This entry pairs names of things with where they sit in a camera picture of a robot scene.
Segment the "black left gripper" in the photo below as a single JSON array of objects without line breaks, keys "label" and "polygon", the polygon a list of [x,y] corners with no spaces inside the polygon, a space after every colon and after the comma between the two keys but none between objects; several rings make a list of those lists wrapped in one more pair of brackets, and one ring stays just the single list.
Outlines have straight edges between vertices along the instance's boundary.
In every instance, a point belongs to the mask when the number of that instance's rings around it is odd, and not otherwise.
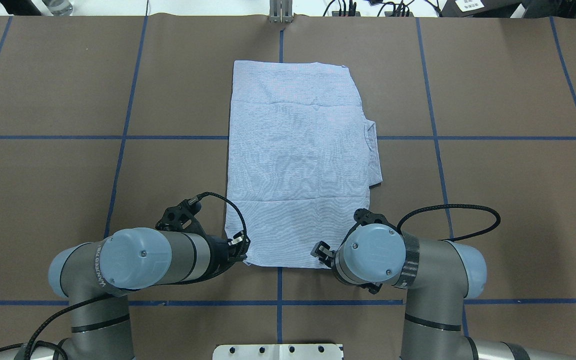
[{"label": "black left gripper", "polygon": [[228,271],[234,264],[247,259],[250,239],[247,235],[236,234],[235,239],[222,239],[215,235],[206,237],[210,249],[210,262],[205,272],[205,279],[213,278]]}]

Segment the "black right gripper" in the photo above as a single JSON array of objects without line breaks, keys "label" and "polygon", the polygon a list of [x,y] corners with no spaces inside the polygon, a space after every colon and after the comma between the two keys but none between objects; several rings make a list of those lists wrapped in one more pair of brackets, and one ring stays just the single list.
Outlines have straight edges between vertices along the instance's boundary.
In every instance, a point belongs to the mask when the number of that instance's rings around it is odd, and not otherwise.
[{"label": "black right gripper", "polygon": [[331,248],[329,244],[324,241],[319,241],[310,252],[310,255],[318,260],[320,264],[332,270],[336,280],[340,283],[348,283],[348,281],[342,276],[342,272],[338,267],[337,254],[338,251]]}]

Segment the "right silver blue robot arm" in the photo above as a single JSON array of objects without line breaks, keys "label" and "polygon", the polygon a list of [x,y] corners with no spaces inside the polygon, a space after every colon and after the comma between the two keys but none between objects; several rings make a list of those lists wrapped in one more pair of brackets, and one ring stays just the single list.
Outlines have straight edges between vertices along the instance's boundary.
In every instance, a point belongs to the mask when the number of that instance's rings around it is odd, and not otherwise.
[{"label": "right silver blue robot arm", "polygon": [[338,248],[318,242],[311,255],[346,285],[406,291],[402,360],[574,360],[575,355],[485,341],[463,333],[464,302],[482,294],[482,253],[451,240],[420,239],[384,220],[359,221]]}]

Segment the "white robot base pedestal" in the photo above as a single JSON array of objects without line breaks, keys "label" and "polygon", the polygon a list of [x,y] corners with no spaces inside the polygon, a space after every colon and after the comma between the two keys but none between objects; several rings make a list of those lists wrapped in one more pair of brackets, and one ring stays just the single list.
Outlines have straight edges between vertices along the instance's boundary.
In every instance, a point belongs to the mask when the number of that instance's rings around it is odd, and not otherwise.
[{"label": "white robot base pedestal", "polygon": [[343,360],[342,344],[223,344],[212,354],[213,360]]}]

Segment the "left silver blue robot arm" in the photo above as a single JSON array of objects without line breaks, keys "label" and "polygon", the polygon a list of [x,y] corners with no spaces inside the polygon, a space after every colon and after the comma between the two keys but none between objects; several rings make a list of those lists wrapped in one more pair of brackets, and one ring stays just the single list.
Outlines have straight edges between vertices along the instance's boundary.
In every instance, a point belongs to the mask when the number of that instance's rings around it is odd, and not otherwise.
[{"label": "left silver blue robot arm", "polygon": [[50,264],[48,282],[69,306],[44,321],[15,355],[29,360],[40,333],[71,314],[71,337],[62,344],[68,360],[133,360],[128,295],[164,285],[211,280],[247,257],[250,239],[137,227],[60,252]]}]

